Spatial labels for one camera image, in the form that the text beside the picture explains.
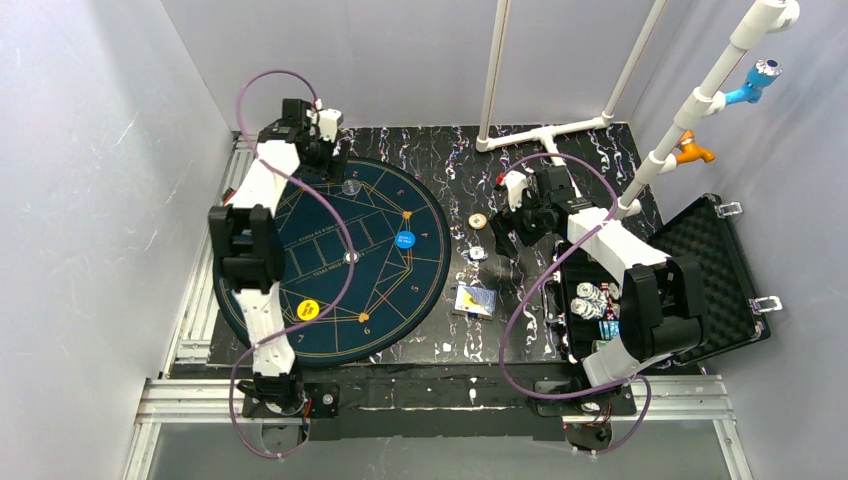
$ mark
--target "white wall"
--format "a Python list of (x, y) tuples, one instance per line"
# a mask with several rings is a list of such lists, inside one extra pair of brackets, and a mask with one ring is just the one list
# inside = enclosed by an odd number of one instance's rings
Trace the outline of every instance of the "white wall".
[[(691, 0), (667, 7), (622, 99), (627, 119)], [(478, 124), (496, 0), (163, 0), (228, 124), (234, 93), (270, 68), (305, 75), (348, 126)], [(606, 104), (652, 0), (512, 2), (494, 121), (568, 122)], [(292, 79), (248, 94), (252, 130), (279, 116)]]
[(0, 476), (118, 478), (229, 132), (158, 1), (0, 25)]
[[(682, 25), (632, 126), (643, 157), (727, 44), (749, 2), (702, 2)], [(757, 58), (784, 66), (757, 105), (704, 119), (710, 165), (684, 165), (652, 186), (668, 220), (704, 192), (742, 202), (736, 227), (761, 293), (779, 295), (772, 338), (712, 362), (724, 375), (756, 478), (843, 478), (848, 471), (848, 4), (801, 1), (791, 30), (769, 35), (725, 82), (741, 85)]]

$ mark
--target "poker mat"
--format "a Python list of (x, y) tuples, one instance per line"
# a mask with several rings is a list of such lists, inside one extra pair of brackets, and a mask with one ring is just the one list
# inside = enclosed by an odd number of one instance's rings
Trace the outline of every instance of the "poker mat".
[[(312, 320), (338, 295), (349, 268), (340, 228), (317, 200), (292, 184), (274, 216), (286, 262), (283, 319), (286, 326), (315, 322), (289, 338), (303, 364), (352, 362), (400, 340), (433, 308), (450, 266), (445, 214), (412, 175), (377, 160), (351, 158), (346, 178), (360, 182), (354, 195), (341, 185), (301, 177), (339, 212), (359, 256), (347, 294), (323, 319)], [(219, 272), (213, 276), (224, 319), (250, 345), (233, 292)]]

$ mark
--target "blue disc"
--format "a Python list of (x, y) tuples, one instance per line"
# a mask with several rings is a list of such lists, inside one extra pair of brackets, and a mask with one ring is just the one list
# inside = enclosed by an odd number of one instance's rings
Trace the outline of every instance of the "blue disc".
[(415, 234), (407, 230), (401, 230), (395, 235), (395, 245), (404, 250), (412, 248), (415, 245)]

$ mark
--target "silver latch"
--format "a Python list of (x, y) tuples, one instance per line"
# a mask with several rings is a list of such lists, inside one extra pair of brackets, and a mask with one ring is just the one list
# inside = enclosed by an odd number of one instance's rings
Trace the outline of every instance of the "silver latch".
[(716, 215), (718, 215), (718, 218), (726, 218), (731, 215), (739, 215), (740, 213), (742, 213), (742, 204), (739, 202), (716, 205)]
[(780, 298), (773, 295), (770, 297), (748, 299), (748, 305), (751, 306), (751, 311), (754, 312), (754, 315), (783, 310), (783, 304), (780, 303)]

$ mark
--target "black marble surface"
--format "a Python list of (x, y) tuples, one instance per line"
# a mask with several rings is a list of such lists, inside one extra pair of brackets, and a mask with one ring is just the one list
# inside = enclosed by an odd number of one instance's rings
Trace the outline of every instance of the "black marble surface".
[[(490, 135), (500, 137), (532, 126), (492, 127)], [(370, 157), (397, 165), (413, 174), (441, 203), (451, 230), (453, 254), (450, 274), (441, 295), (427, 318), (406, 338), (378, 352), (367, 363), (496, 363), (506, 322), (527, 289), (550, 264), (551, 236), (533, 248), (519, 248), (514, 259), (494, 253), (494, 236), (489, 228), (473, 230), (468, 217), (487, 217), (506, 201), (494, 192), (498, 174), (507, 166), (532, 153), (541, 152), (536, 142), (479, 153), (474, 149), (477, 127), (358, 128), (348, 130), (351, 155)], [(586, 160), (604, 174), (620, 194), (633, 178), (640, 159), (630, 128), (614, 124), (604, 130), (578, 132), (556, 137), (559, 151)], [(530, 162), (529, 173), (541, 163)], [(603, 185), (580, 165), (569, 166), (583, 195), (600, 206), (611, 199)], [(661, 226), (659, 214), (646, 189), (642, 213), (624, 221), (625, 226), (646, 239)], [(485, 261), (468, 258), (468, 250), (482, 246), (489, 253)], [(498, 292), (496, 313), (491, 320), (474, 320), (455, 315), (455, 289), (460, 283), (478, 285)], [(527, 362), (560, 358), (560, 339), (546, 328), (538, 293), (519, 318), (508, 339), (507, 360)], [(210, 364), (228, 365), (243, 351), (229, 328), (219, 322), (212, 340)]]

